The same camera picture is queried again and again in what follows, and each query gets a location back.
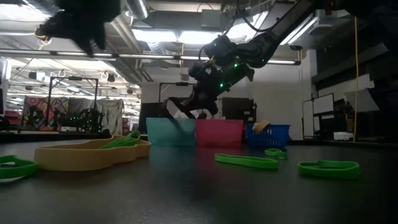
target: green rubber band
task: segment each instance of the green rubber band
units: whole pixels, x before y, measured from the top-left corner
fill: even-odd
[[[303,175],[357,179],[360,175],[359,164],[351,161],[299,162],[298,172]]]
[[[139,139],[141,138],[141,133],[139,131],[133,131],[128,134],[124,139],[115,139],[104,146],[101,146],[100,149],[111,149],[113,147],[126,147],[126,146],[135,146]]]
[[[267,156],[274,156],[274,157],[287,159],[287,153],[282,152],[280,149],[266,149],[264,152],[266,153]]]
[[[278,161],[274,159],[215,154],[215,161],[261,169],[278,169]]]
[[[17,167],[0,167],[0,179],[10,179],[32,175],[37,172],[36,162],[20,159],[17,156],[1,156],[0,164],[14,162]]]

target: tan rubber mat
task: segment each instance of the tan rubber mat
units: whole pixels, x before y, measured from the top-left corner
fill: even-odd
[[[83,171],[98,170],[122,162],[131,162],[150,153],[150,142],[139,140],[135,146],[99,149],[125,136],[90,140],[80,144],[38,147],[34,161],[43,170]]]

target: black table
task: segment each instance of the black table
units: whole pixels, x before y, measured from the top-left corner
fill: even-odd
[[[0,145],[31,159],[37,142]],[[278,171],[214,162],[263,150],[152,147],[150,158],[90,172],[40,171],[0,184],[0,223],[394,223],[398,153],[289,146]],[[356,161],[359,180],[301,177],[299,161]]]

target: blue plastic basket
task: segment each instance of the blue plastic basket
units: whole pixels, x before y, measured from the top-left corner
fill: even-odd
[[[289,140],[290,125],[270,124],[260,133],[253,132],[253,124],[246,126],[249,147],[276,147],[283,149]]]
[[[195,146],[195,119],[147,118],[148,141],[158,146]]]

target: yellow cable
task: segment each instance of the yellow cable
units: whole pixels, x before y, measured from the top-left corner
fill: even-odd
[[[359,77],[359,62],[358,62],[358,20],[355,17],[354,19],[355,23],[355,63],[356,63],[356,89],[355,89],[355,111],[354,111],[354,139],[353,141],[355,142],[356,139],[356,111],[358,107],[358,77]]]

